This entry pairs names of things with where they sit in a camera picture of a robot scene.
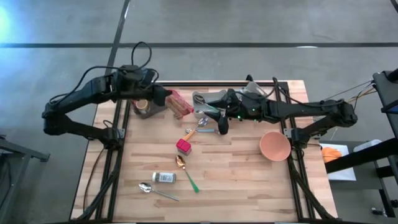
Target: floor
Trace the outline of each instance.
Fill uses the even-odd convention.
[[[257,80],[300,79],[310,100],[317,101],[370,80],[375,72],[397,68],[398,13],[391,1],[0,0],[0,93],[7,96],[0,99],[0,134],[51,153],[47,163],[30,163],[10,222],[68,220],[87,140],[45,135],[41,112],[49,98],[70,91],[88,67],[129,63],[131,49],[113,48],[113,43],[177,43],[153,50],[149,67],[160,72],[160,80],[242,80],[249,73]],[[178,47],[220,42],[262,43],[263,48]],[[135,61],[146,57],[146,50],[138,50]],[[93,71],[86,80],[103,74]],[[380,107],[377,95],[363,98],[358,123],[323,138],[391,138]],[[70,117],[92,124],[95,109],[85,106]],[[391,198],[398,198],[394,181],[386,182]],[[370,207],[381,207],[375,190],[334,190],[333,196],[344,220],[394,222],[369,213]]]

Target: pink bowl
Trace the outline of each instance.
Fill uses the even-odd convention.
[[[283,134],[269,132],[261,137],[261,153],[272,161],[283,161],[290,154],[290,142]]]

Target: green spoon handle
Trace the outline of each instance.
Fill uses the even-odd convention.
[[[191,182],[191,185],[193,187],[193,190],[195,191],[195,193],[199,193],[199,188],[198,186],[193,182],[191,176],[189,176],[188,172],[186,169],[184,169],[185,173],[187,174],[188,178],[189,178],[189,182]]]

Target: wooden table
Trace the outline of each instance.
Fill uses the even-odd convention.
[[[292,98],[302,102],[308,101],[303,81],[288,81],[288,83]],[[192,102],[193,90],[220,91],[226,87],[173,89],[178,90],[188,102]],[[264,87],[264,90],[269,92],[271,88]],[[114,108],[115,104],[112,102],[98,105],[94,125],[104,128],[103,120],[112,121]],[[200,189],[200,193],[196,194],[184,171],[177,167],[174,159],[177,154],[175,143],[185,135],[186,128],[196,127],[197,121],[192,114],[177,121],[173,119],[170,110],[141,120],[131,111],[113,221],[297,221],[287,162],[271,162],[259,151],[261,136],[269,131],[281,131],[280,124],[232,120],[229,122],[229,133],[225,136],[195,133],[189,140],[192,152],[186,157],[186,162],[187,170]],[[310,117],[296,119],[298,127],[307,126],[312,122],[313,119]],[[216,123],[212,121],[206,128],[216,128]],[[88,145],[72,218],[82,213],[87,181],[102,147],[99,141],[92,141]],[[91,181],[87,204],[98,193],[104,155],[105,153]],[[328,212],[337,217],[319,147],[309,146],[305,150],[304,160],[311,190]],[[155,193],[145,194],[139,189],[140,182],[152,183],[152,173],[160,171],[176,173],[177,182],[153,184],[153,186],[157,190],[178,197],[179,202]],[[307,214],[302,192],[300,197],[304,213]],[[107,200],[104,209],[106,214]]]

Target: red cube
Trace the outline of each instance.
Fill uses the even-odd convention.
[[[178,140],[176,144],[177,150],[184,155],[189,155],[191,153],[191,144],[184,139]]]

